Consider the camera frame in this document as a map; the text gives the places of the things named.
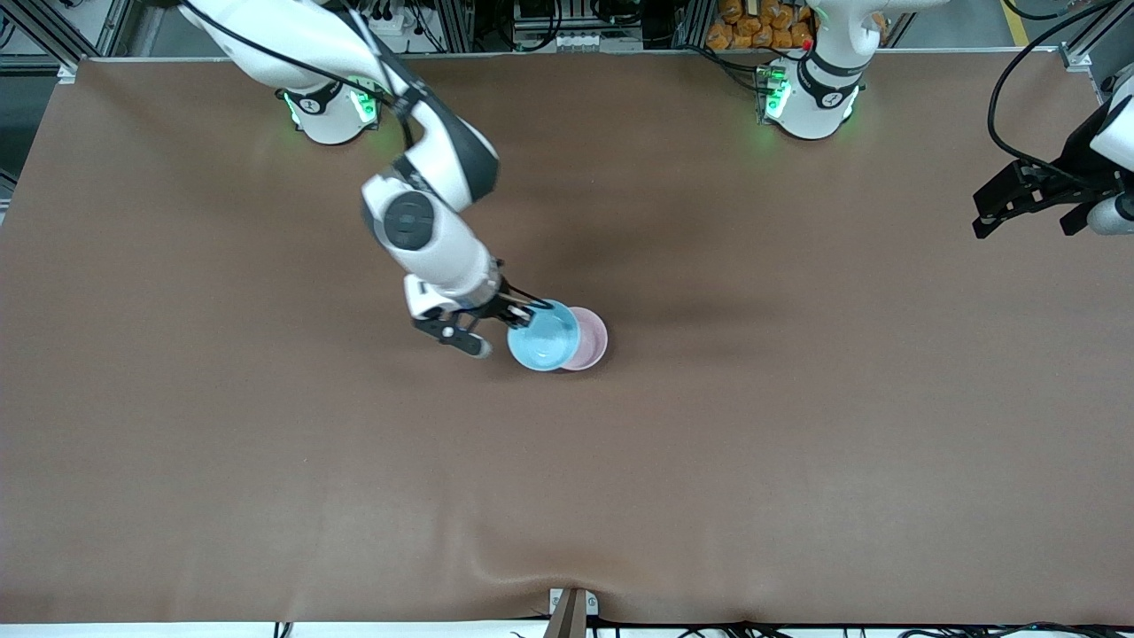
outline brown mat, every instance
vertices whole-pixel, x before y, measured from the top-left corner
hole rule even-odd
[[[496,143],[467,213],[612,331],[590,374],[414,332],[358,220],[393,126],[223,63],[86,63],[0,229],[0,620],[1134,623],[1134,243],[972,237],[1002,54],[880,56],[818,143],[692,57],[416,65]],[[1056,153],[1035,56],[1005,135]]]

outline yellow line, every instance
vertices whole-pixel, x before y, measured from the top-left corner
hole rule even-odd
[[[1004,2],[1000,2],[1000,8],[1004,9],[1004,19],[1008,20],[1008,31],[1012,32],[1012,41],[1016,46],[1025,46],[1027,44],[1027,32],[1024,31],[1024,20],[1019,19],[1019,16],[1016,14],[1013,14],[1012,9]]]

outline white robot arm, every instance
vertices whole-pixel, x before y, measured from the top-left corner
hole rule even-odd
[[[1063,153],[1038,164],[1017,159],[973,194],[973,231],[988,237],[1001,223],[1064,203],[1064,233],[1134,233],[1134,67],[1119,76],[1110,99],[1067,137]]]
[[[181,11],[253,79],[284,88],[316,142],[348,141],[366,122],[342,83],[281,57],[337,77],[378,82],[393,97],[399,120],[413,117],[422,125],[423,137],[362,187],[363,220],[408,272],[406,299],[418,330],[486,357],[490,346],[473,333],[481,318],[509,326],[531,321],[531,308],[543,301],[515,296],[500,263],[459,215],[496,186],[496,150],[389,48],[369,33],[364,41],[312,0],[189,0]],[[465,316],[471,323],[463,325]]]
[[[878,50],[875,11],[914,11],[948,0],[807,0],[819,17],[815,43],[798,58],[772,63],[779,86],[763,97],[764,117],[787,133],[819,139],[850,117],[858,79]]]

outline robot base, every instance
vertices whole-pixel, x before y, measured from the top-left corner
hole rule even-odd
[[[761,122],[775,122],[787,134],[801,139],[822,139],[838,130],[853,110],[858,96],[856,87],[844,97],[830,93],[824,100],[833,105],[822,108],[815,99],[801,87],[798,62],[779,60],[767,70],[758,71],[756,85],[768,92],[756,96],[756,109]]]
[[[376,100],[348,86],[339,86],[333,95],[323,101],[293,97],[286,92],[282,99],[291,110],[296,129],[320,144],[345,144],[363,130],[378,128]]]

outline black cable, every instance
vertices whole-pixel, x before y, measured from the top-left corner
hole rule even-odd
[[[1065,18],[1064,20],[1059,22],[1058,24],[1056,24],[1051,28],[1044,31],[1038,37],[1035,37],[1034,40],[1032,40],[1031,42],[1029,42],[1027,45],[1024,46],[1023,49],[1021,49],[1019,52],[1016,53],[1016,57],[1013,58],[1010,62],[1008,62],[1008,66],[1005,67],[1004,73],[1000,74],[1000,77],[996,80],[996,85],[992,87],[992,94],[989,96],[989,113],[988,113],[989,137],[991,137],[992,142],[997,146],[1000,146],[1000,148],[1004,152],[1006,152],[1006,153],[1008,153],[1008,154],[1010,154],[1010,155],[1013,155],[1015,158],[1022,159],[1024,161],[1030,161],[1030,162],[1034,163],[1035,165],[1046,168],[1046,169],[1055,172],[1056,175],[1060,175],[1060,176],[1063,176],[1063,177],[1065,177],[1067,179],[1070,179],[1072,181],[1074,181],[1075,184],[1078,184],[1080,186],[1085,186],[1086,185],[1086,180],[1083,179],[1082,177],[1072,175],[1072,173],[1067,172],[1066,170],[1063,170],[1063,169],[1060,169],[1060,168],[1058,168],[1056,165],[1052,165],[1050,162],[1047,162],[1047,161],[1041,160],[1040,158],[1030,155],[1030,154],[1027,154],[1027,153],[1025,153],[1025,152],[1023,152],[1023,151],[1021,151],[1021,150],[1012,146],[1007,142],[1005,142],[1004,138],[1000,137],[1000,134],[997,133],[997,130],[996,130],[996,107],[997,107],[997,102],[1000,100],[1000,91],[1004,88],[1004,84],[1008,79],[1008,76],[1012,74],[1012,71],[1017,66],[1019,66],[1019,62],[1029,53],[1031,53],[1036,46],[1040,45],[1041,42],[1043,42],[1048,37],[1051,37],[1056,33],[1058,33],[1058,32],[1067,28],[1068,26],[1075,24],[1076,22],[1078,22],[1078,20],[1081,20],[1081,19],[1083,19],[1083,18],[1085,18],[1085,17],[1088,17],[1090,15],[1097,14],[1097,12],[1106,10],[1106,9],[1109,9],[1110,7],[1114,7],[1115,5],[1117,5],[1118,2],[1119,2],[1119,0],[1107,0],[1106,2],[1102,2],[1100,5],[1095,5],[1095,6],[1090,7],[1088,9],[1083,9],[1082,11],[1080,11],[1080,12],[1077,12],[1077,14],[1075,14],[1075,15],[1068,17],[1068,18]]]
[[[502,10],[507,8],[509,1],[510,0],[499,0],[499,2],[497,2],[497,14],[501,14]],[[505,33],[505,26],[508,23],[515,24],[515,18],[513,18],[510,14],[505,14],[502,17],[497,15],[497,33],[500,35],[500,40],[503,40],[503,43],[508,45],[508,49],[521,53],[531,53],[555,42],[556,36],[559,35],[559,29],[564,24],[564,9],[559,5],[559,0],[548,1],[551,2],[551,12],[548,14],[548,33],[543,35],[543,40],[541,40],[535,46],[521,46],[516,44],[511,36]]]
[[[341,2],[341,3],[345,7],[347,7],[348,10],[354,11],[354,9],[352,9],[346,2]],[[293,66],[297,66],[297,67],[299,67],[299,68],[302,68],[304,70],[308,70],[308,71],[314,73],[314,74],[319,74],[319,75],[321,75],[321,76],[323,76],[323,77],[325,77],[325,78],[328,78],[328,79],[330,79],[332,82],[338,82],[340,84],[346,84],[347,86],[349,86],[349,87],[352,87],[352,88],[354,88],[356,91],[361,91],[362,93],[364,93],[366,95],[370,95],[371,97],[378,100],[379,102],[381,102],[382,104],[384,104],[387,108],[389,108],[391,110],[393,109],[393,103],[390,102],[390,100],[387,97],[386,93],[383,93],[382,91],[379,91],[378,93],[375,93],[374,90],[369,88],[369,87],[366,87],[366,86],[364,86],[364,85],[362,85],[362,84],[359,84],[359,83],[357,83],[357,82],[355,82],[353,79],[348,79],[348,78],[342,77],[340,75],[336,75],[336,74],[333,74],[333,73],[331,73],[329,70],[323,70],[323,69],[321,69],[319,67],[314,67],[312,65],[308,65],[307,62],[302,62],[302,61],[299,61],[299,60],[297,60],[297,59],[295,59],[295,58],[293,58],[290,56],[285,56],[284,53],[280,53],[278,51],[273,51],[272,49],[269,49],[268,46],[264,46],[264,45],[262,45],[262,44],[260,44],[257,42],[253,42],[252,40],[248,40],[247,37],[240,35],[239,33],[236,33],[235,31],[232,31],[232,29],[228,28],[227,26],[220,24],[219,22],[214,20],[212,18],[212,16],[210,16],[209,14],[205,14],[201,9],[194,7],[193,3],[189,2],[189,0],[181,0],[181,5],[184,5],[186,9],[188,9],[196,17],[201,18],[209,26],[211,26],[211,27],[215,28],[217,31],[223,33],[225,35],[231,37],[232,40],[236,40],[237,42],[244,44],[245,46],[251,46],[252,49],[255,49],[256,51],[260,51],[261,53],[264,53],[266,56],[271,56],[271,57],[276,58],[277,60],[287,62],[287,63],[293,65]],[[379,66],[382,67],[383,71],[386,70],[386,67],[383,65],[381,65],[381,62],[379,63]],[[390,84],[389,79],[387,79],[387,86],[390,86],[392,88],[392,85]],[[401,121],[401,141],[405,144],[406,148],[408,148],[409,146],[414,145],[413,133],[409,130],[409,122],[407,122],[407,121]]]
[[[378,68],[382,71],[382,79],[386,80],[386,85],[390,87],[390,91],[392,91],[393,82],[390,79],[390,71],[386,68],[386,65],[382,63],[381,51],[378,48],[378,42],[374,41],[374,34],[370,32],[370,27],[366,25],[366,20],[363,19],[358,11],[352,9],[350,6],[347,5],[346,0],[339,0],[339,5],[347,10],[347,15],[350,16],[350,22],[355,23],[355,28],[358,29],[358,36],[366,43],[366,48],[370,49],[370,54],[374,57],[374,61],[378,62]],[[393,111],[392,104],[387,105],[391,111]],[[409,150],[409,146],[414,145],[414,134],[409,129],[409,121],[404,117],[398,117],[397,113],[395,113],[395,117],[397,118],[398,124],[401,125],[401,144],[405,150]]]
[[[675,32],[670,31],[666,35],[659,35],[657,37],[641,37],[638,39],[638,42],[661,42],[662,40],[672,40],[674,33]]]
[[[1025,20],[1053,20],[1056,18],[1060,18],[1060,17],[1067,15],[1067,10],[1064,9],[1063,11],[1060,11],[1058,14],[1044,14],[1042,16],[1038,16],[1035,14],[1029,14],[1029,12],[1022,11],[1019,9],[1019,7],[1017,7],[1016,3],[1013,2],[1013,0],[1000,0],[1000,1],[1004,2],[1005,7],[1008,7],[1009,11],[1012,11],[1013,14],[1016,14],[1017,16],[1024,18]]]
[[[432,44],[434,49],[437,49],[438,53],[445,53],[445,46],[441,46],[441,42],[437,39],[437,36],[433,35],[433,31],[429,27],[429,24],[425,22],[425,17],[423,15],[424,11],[422,11],[421,5],[417,3],[417,0],[408,0],[408,2],[409,6],[412,7],[409,10],[413,11],[414,19],[417,20],[417,24],[422,27],[422,31],[425,32],[425,37],[429,40],[429,43]]]
[[[796,62],[803,59],[803,58],[793,58],[792,56],[788,56],[786,51],[780,51],[779,49],[772,49],[771,46],[756,45],[753,46],[753,49],[759,51],[771,51],[772,53],[776,53],[780,58],[787,58],[788,60],[793,60]]]
[[[599,10],[600,0],[591,0],[591,15],[612,26],[629,26],[642,19],[642,3],[638,3],[637,11],[632,16],[611,16]]]
[[[1012,636],[1013,633],[1018,633],[1021,631],[1057,631],[1061,633],[1083,636],[1085,638],[1112,638],[1106,631],[1098,631],[1091,626],[1076,627],[1057,624],[1053,622],[1033,622],[1030,624],[1021,624],[1018,627],[1007,627],[1000,629],[999,631],[989,631],[983,627],[943,627],[937,631],[930,631],[926,629],[909,629],[902,632],[898,638],[913,638],[914,636],[924,636],[925,638],[956,638],[958,636],[965,638],[1006,638],[1007,636]]]
[[[709,61],[716,63],[717,66],[719,66],[721,68],[721,70],[725,71],[725,75],[727,75],[729,77],[729,79],[731,79],[733,82],[739,84],[741,86],[743,86],[744,88],[746,88],[748,91],[752,91],[753,93],[761,92],[761,90],[759,87],[756,87],[754,84],[748,84],[743,78],[737,77],[733,73],[733,71],[741,71],[741,73],[752,74],[752,73],[756,71],[756,67],[755,66],[745,66],[745,65],[741,65],[741,63],[737,63],[737,62],[730,62],[730,61],[721,58],[720,56],[718,56],[713,51],[711,51],[709,49],[705,49],[704,46],[697,46],[696,44],[678,44],[675,49],[677,49],[677,50],[686,50],[686,51],[695,51],[695,52],[700,53],[701,57],[703,57],[706,60],[709,60]]]

